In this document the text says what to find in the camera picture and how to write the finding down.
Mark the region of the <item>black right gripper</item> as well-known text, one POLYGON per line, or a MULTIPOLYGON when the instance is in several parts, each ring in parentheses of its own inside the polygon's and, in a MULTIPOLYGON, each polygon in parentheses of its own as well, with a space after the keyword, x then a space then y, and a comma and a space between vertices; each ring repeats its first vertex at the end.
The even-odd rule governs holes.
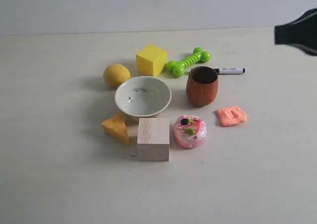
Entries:
POLYGON ((310 56, 317 55, 317 9, 307 10, 296 20, 274 27, 274 44, 297 48, 310 56))

